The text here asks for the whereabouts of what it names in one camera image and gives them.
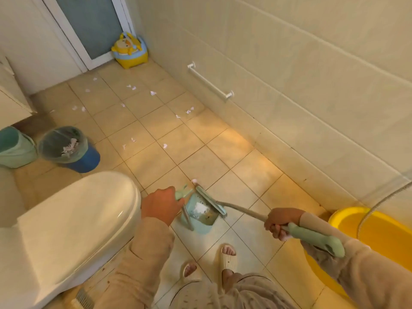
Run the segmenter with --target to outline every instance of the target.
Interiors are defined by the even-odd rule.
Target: beige slipper
[[[196,270],[194,270],[191,274],[189,274],[188,276],[185,277],[185,271],[188,268],[188,266],[190,265],[196,265]],[[196,264],[195,261],[189,261],[187,263],[184,264],[184,266],[182,267],[182,270],[180,272],[180,279],[182,280],[183,284],[187,284],[190,283],[192,281],[201,281],[202,280],[202,273],[200,271],[199,266]]]
[[[223,249],[226,246],[230,247],[230,249],[232,249],[235,252],[235,254],[237,254],[236,249],[234,249],[234,247],[232,245],[223,244],[220,247],[219,288],[220,288],[220,292],[222,294],[224,294],[223,283],[222,283],[222,272],[223,272],[223,270],[228,269],[228,270],[232,270],[233,273],[237,272],[237,255],[232,256],[230,254],[224,254]]]

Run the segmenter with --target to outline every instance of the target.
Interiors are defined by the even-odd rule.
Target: door frame
[[[94,69],[113,59],[111,52],[107,52],[93,60],[90,58],[56,0],[33,0],[33,2],[42,12],[82,72]],[[126,0],[112,0],[112,2],[123,31],[136,36]]]

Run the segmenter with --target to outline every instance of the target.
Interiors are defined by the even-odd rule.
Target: grab bar
[[[196,70],[196,65],[194,62],[192,62],[190,65],[188,65],[188,69],[194,73],[199,79],[207,83],[211,88],[213,88],[218,94],[220,94],[225,100],[228,100],[232,96],[234,96],[233,91],[230,91],[228,94],[224,93],[222,90],[220,90],[217,86],[215,86],[213,83],[211,83],[208,79],[203,77],[201,74],[199,74]]]

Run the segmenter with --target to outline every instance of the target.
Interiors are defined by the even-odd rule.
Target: person
[[[183,199],[175,200],[174,187],[159,189],[143,199],[142,220],[137,226],[136,236],[111,277],[109,287],[96,302],[95,309],[143,309],[152,306],[160,271],[173,248],[174,235],[169,226],[183,204]],[[336,236],[342,241],[346,254],[341,259],[305,242],[301,244],[359,308],[412,308],[411,272],[300,209],[273,209],[265,222],[265,229],[274,238],[284,241],[289,235],[280,226],[289,222]],[[183,286],[173,298],[171,309],[294,308],[263,275],[236,273],[238,257],[230,244],[224,244],[219,254],[222,293],[215,283],[199,280],[196,264],[189,262],[182,271]]]

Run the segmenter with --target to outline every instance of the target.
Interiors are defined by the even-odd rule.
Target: toilet
[[[0,228],[0,308],[42,308],[83,283],[132,239],[140,205],[128,176],[104,171]]]

